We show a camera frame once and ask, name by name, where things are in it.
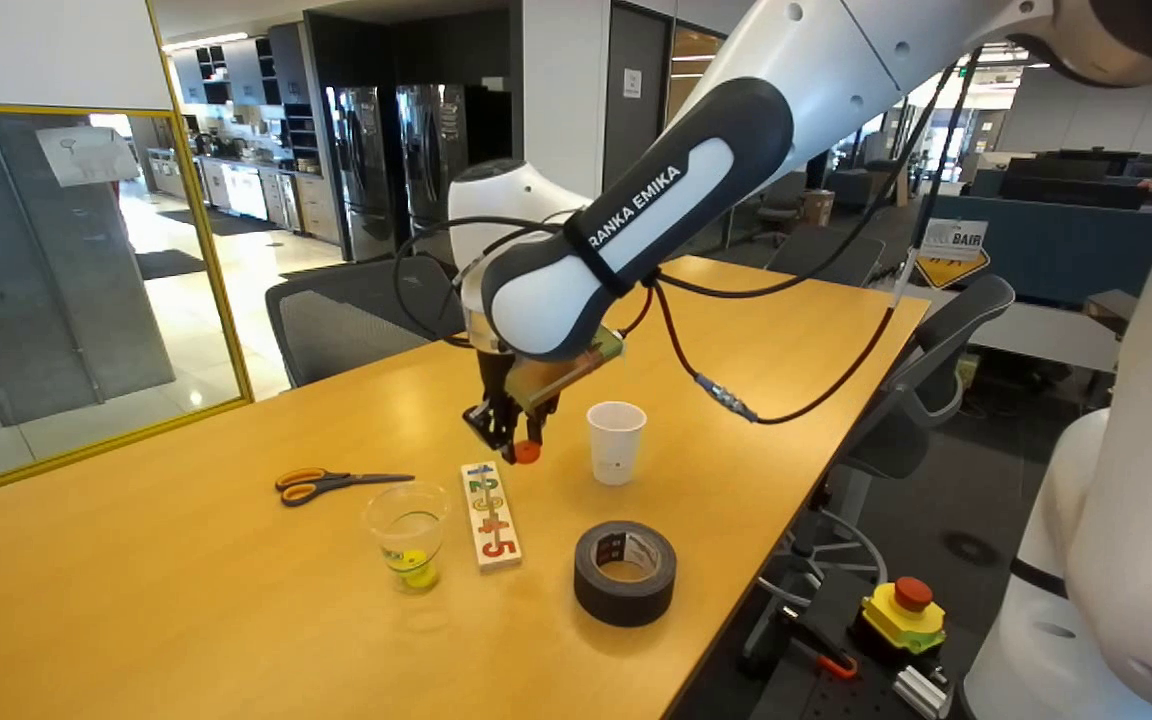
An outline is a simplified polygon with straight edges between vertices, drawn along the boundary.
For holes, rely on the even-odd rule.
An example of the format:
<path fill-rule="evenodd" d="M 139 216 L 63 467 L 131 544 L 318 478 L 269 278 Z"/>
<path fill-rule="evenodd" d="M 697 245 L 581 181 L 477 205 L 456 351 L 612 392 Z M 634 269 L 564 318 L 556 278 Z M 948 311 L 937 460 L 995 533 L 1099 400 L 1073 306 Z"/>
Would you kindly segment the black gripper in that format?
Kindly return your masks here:
<path fill-rule="evenodd" d="M 544 450 L 544 425 L 556 412 L 551 368 L 526 356 L 480 351 L 485 400 L 463 412 L 463 425 L 501 455 L 518 460 L 518 414 L 527 419 L 526 438 Z"/>

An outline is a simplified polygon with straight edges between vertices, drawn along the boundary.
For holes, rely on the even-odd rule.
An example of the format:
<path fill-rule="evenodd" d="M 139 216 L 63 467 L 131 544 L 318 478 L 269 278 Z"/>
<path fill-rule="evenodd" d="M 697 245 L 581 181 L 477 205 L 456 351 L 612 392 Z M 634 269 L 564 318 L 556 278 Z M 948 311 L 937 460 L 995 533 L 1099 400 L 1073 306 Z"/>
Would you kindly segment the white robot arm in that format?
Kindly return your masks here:
<path fill-rule="evenodd" d="M 473 342 L 575 351 L 701 223 L 990 38 L 1018 38 L 1084 85 L 1152 85 L 1152 0 L 758 0 L 685 110 L 575 211 L 509 241 L 501 228 L 527 221 L 512 162 L 454 186 Z"/>

